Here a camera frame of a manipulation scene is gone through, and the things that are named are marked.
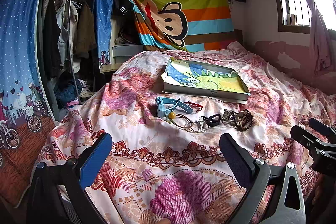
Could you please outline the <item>pink window curtain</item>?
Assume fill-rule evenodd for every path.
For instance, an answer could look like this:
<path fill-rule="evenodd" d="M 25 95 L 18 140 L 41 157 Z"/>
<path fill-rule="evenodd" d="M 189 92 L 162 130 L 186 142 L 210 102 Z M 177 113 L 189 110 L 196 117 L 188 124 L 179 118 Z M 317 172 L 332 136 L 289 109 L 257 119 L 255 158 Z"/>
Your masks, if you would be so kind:
<path fill-rule="evenodd" d="M 319 73 L 333 67 L 330 35 L 314 0 L 306 0 L 311 10 L 310 55 L 314 61 L 314 71 Z"/>

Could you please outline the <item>grey box with dinosaur drawing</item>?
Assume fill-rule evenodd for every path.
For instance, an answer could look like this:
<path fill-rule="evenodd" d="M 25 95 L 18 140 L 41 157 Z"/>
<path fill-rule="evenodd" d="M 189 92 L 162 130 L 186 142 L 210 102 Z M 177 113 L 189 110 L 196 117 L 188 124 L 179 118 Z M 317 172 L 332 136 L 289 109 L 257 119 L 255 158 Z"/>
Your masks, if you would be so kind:
<path fill-rule="evenodd" d="M 161 74 L 165 93 L 217 98 L 223 102 L 247 103 L 251 93 L 236 70 L 171 58 Z"/>

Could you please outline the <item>grey bedside drawer unit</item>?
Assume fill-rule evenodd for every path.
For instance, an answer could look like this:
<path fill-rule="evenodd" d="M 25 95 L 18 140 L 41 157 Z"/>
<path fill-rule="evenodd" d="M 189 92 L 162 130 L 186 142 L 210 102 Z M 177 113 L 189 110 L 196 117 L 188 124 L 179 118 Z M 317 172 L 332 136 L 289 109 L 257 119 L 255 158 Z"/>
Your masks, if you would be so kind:
<path fill-rule="evenodd" d="M 142 44 L 123 44 L 112 47 L 112 63 L 124 63 L 133 56 L 144 51 Z"/>

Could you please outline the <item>hanging clothes in wardrobe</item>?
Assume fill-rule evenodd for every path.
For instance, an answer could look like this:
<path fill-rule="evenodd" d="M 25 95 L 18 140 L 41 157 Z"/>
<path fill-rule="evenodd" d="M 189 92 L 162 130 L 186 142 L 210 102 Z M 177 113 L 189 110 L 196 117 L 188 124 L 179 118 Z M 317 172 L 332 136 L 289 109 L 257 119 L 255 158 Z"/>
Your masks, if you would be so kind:
<path fill-rule="evenodd" d="M 53 113 L 94 94 L 98 73 L 92 0 L 39 0 L 38 62 Z"/>

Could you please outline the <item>striped monkey blanket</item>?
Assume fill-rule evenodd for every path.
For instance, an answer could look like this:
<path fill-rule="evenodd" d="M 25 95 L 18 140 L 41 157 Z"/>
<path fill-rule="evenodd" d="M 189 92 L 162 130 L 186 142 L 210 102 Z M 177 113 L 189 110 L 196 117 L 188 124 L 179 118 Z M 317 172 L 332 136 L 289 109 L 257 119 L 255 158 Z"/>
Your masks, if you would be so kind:
<path fill-rule="evenodd" d="M 236 39 L 228 0 L 130 0 L 147 50 L 221 50 Z"/>

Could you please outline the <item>black hair claw clip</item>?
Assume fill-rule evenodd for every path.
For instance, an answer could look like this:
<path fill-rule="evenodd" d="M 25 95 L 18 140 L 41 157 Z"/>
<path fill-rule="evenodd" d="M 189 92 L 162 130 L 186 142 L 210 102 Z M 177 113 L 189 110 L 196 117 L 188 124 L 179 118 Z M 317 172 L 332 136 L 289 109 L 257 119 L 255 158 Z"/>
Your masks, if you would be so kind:
<path fill-rule="evenodd" d="M 202 116 L 203 120 L 209 127 L 215 127 L 222 121 L 222 116 L 220 114 L 214 114 L 210 117 Z"/>

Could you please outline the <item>blue curtain panel right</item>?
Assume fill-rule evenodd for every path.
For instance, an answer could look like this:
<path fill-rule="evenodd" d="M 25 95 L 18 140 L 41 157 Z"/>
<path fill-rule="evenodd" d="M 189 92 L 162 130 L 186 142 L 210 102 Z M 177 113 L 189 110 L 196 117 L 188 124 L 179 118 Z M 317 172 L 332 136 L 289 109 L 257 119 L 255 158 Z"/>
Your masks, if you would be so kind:
<path fill-rule="evenodd" d="M 93 0 L 94 26 L 98 48 L 98 64 L 110 63 L 109 48 L 112 34 L 111 14 L 113 0 Z"/>

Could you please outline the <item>floral pink bed quilt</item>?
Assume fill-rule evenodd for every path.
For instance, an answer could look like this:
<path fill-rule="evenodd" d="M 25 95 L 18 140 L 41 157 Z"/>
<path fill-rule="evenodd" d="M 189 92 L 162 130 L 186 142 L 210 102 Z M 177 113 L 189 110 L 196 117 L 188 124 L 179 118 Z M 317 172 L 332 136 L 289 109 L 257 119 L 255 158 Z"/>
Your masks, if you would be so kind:
<path fill-rule="evenodd" d="M 156 115 L 161 74 L 171 58 L 229 67 L 238 72 L 251 96 L 245 105 L 207 97 L 175 95 L 199 105 L 193 115 L 166 122 Z M 186 121 L 247 109 L 253 116 L 245 132 L 221 124 L 206 132 L 187 131 Z M 317 118 L 335 126 L 335 96 L 302 84 L 260 56 L 231 43 L 225 50 L 189 53 L 145 51 L 126 61 L 85 104 L 72 109 L 48 135 L 38 161 L 64 164 L 101 133 L 113 144 L 87 192 L 110 223 L 223 223 L 245 190 L 234 178 L 219 139 L 229 133 L 253 157 L 268 164 L 293 162 L 307 196 L 318 174 L 308 151 L 293 141 L 290 129 Z"/>

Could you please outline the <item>blue dotted wardrobe curtain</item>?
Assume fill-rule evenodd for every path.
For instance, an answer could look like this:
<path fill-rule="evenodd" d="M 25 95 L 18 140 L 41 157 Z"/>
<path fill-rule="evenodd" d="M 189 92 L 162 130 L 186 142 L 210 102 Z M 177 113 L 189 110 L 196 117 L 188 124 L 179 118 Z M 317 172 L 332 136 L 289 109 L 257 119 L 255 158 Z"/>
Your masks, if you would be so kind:
<path fill-rule="evenodd" d="M 39 0 L 1 0 L 1 198 L 19 206 L 54 127 L 37 64 Z"/>

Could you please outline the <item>blue wrist watch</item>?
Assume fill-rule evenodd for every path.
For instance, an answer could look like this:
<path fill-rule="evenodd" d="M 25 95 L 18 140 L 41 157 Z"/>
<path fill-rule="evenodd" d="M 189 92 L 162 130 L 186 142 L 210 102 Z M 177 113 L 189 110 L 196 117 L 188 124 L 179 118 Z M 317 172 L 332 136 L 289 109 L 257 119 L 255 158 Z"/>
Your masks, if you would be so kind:
<path fill-rule="evenodd" d="M 155 105 L 157 106 L 157 117 L 165 118 L 170 113 L 174 112 L 178 107 L 184 110 L 187 114 L 192 114 L 193 109 L 180 100 L 167 97 L 156 97 Z"/>

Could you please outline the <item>silver hair clips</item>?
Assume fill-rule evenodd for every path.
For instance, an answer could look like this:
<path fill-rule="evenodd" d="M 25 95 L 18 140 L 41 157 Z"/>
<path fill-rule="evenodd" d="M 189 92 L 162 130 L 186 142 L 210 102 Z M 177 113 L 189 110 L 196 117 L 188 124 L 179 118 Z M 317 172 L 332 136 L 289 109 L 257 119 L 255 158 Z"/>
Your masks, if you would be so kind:
<path fill-rule="evenodd" d="M 209 129 L 208 124 L 205 121 L 195 121 L 194 122 L 197 126 L 197 132 L 206 132 Z"/>

